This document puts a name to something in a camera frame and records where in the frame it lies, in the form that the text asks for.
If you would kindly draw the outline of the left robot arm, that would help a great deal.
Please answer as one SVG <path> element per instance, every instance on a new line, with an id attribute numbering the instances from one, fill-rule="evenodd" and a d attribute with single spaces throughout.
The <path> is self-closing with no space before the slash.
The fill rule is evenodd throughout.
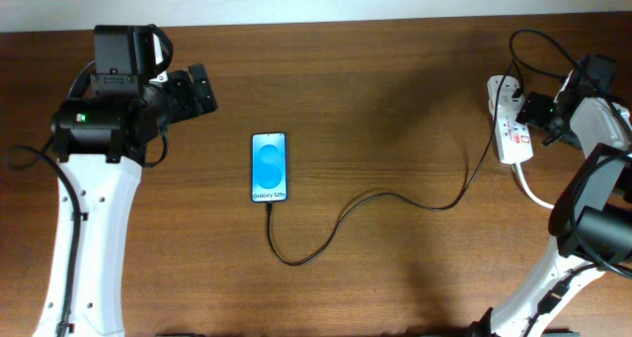
<path id="1" fill-rule="evenodd" d="M 47 162 L 58 223 L 38 336 L 122 336 L 121 284 L 132 202 L 148 144 L 169 126 L 212 113 L 204 66 L 170 71 L 174 49 L 155 25 L 94 30 L 95 58 L 51 120 Z"/>

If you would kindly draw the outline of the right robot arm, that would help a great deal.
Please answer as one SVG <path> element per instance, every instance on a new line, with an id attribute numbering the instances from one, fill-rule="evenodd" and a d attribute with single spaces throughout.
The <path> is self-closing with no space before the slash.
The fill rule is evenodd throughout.
<path id="1" fill-rule="evenodd" d="M 631 276 L 631 210 L 609 202 L 631 200 L 630 112 L 609 90 L 613 59 L 580 60 L 555 97 L 523 96 L 520 82 L 493 76 L 489 109 L 501 160 L 515 171 L 531 158 L 528 126 L 581 149 L 586 160 L 551 206 L 550 239 L 522 285 L 467 329 L 469 336 L 544 336 L 547 327 L 583 288 L 613 273 Z"/>

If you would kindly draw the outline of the blue screen smartphone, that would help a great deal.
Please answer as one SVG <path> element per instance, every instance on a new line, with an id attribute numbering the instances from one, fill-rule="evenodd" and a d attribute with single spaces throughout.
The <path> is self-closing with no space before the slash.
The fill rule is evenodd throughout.
<path id="1" fill-rule="evenodd" d="M 286 136 L 283 132 L 252 136 L 252 190 L 254 203 L 284 202 L 288 197 Z"/>

